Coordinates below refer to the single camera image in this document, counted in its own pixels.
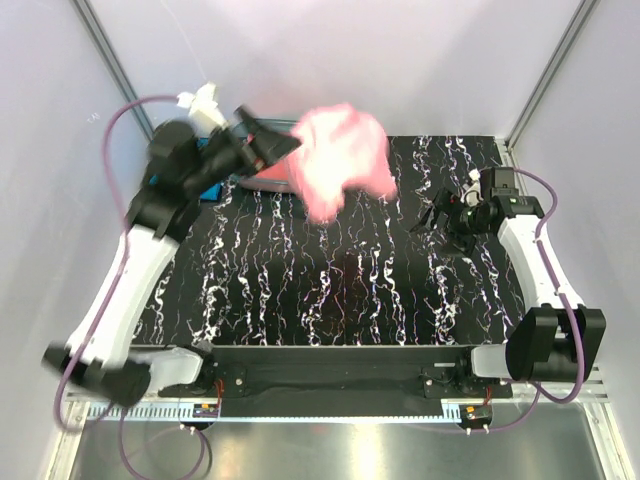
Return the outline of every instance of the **red object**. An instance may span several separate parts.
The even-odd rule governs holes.
[[[284,163],[279,161],[273,167],[265,168],[253,178],[260,178],[262,180],[277,180],[281,182],[289,182],[289,175],[287,175],[287,169]]]

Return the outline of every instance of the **black table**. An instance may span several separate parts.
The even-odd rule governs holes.
[[[470,259],[409,234],[443,184],[500,165],[492,137],[392,137],[399,196],[348,194],[330,226],[290,195],[223,187],[161,277],[136,344],[409,345],[500,343],[523,314],[495,238]]]

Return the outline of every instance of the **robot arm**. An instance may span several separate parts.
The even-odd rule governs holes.
[[[154,132],[147,149],[149,163],[143,186],[127,212],[129,258],[97,330],[87,339],[120,268],[124,238],[83,321],[66,344],[50,344],[43,358],[62,374],[88,340],[71,381],[123,407],[173,385],[204,390],[213,385],[211,368],[204,365],[206,352],[190,345],[143,354],[129,352],[135,326],[160,275],[200,214],[200,195],[232,174],[252,176],[300,146],[295,137],[268,129],[240,107],[236,114],[252,137],[243,143],[209,98],[215,93],[209,87],[180,99],[198,126],[210,132],[204,147],[198,147],[196,132],[186,122],[170,121]]]
[[[546,226],[536,237],[543,211],[535,197],[522,196],[511,168],[493,167],[471,172],[471,181],[458,196],[441,189],[413,231],[435,228],[446,217],[444,253],[471,256],[478,235],[498,238],[514,266],[526,314],[505,344],[482,345],[471,352],[473,375],[531,381],[574,381],[576,341],[582,342],[585,379],[588,378],[606,327],[601,310],[589,309],[569,284],[551,247]],[[542,260],[542,241],[560,292],[578,320],[580,339],[571,334],[565,306]]]

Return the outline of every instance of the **pink cloth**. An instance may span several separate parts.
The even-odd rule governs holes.
[[[334,220],[344,207],[346,189],[362,189],[385,200],[395,197],[387,136],[371,115],[348,104],[317,108],[300,119],[292,134],[302,146],[283,162],[312,222]]]

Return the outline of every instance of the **white wall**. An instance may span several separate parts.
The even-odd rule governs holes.
[[[92,0],[139,94],[223,87],[295,118],[342,101],[391,134],[505,136],[579,0]],[[149,110],[155,120],[162,108]]]
[[[551,240],[571,282],[607,316],[599,361],[640,473],[638,25],[637,0],[600,2],[516,156],[558,188]]]
[[[70,2],[1,0],[0,41],[0,470],[34,480],[54,432],[42,354],[82,319],[115,253],[99,146],[122,99]],[[131,193],[145,143],[128,118],[114,137]]]

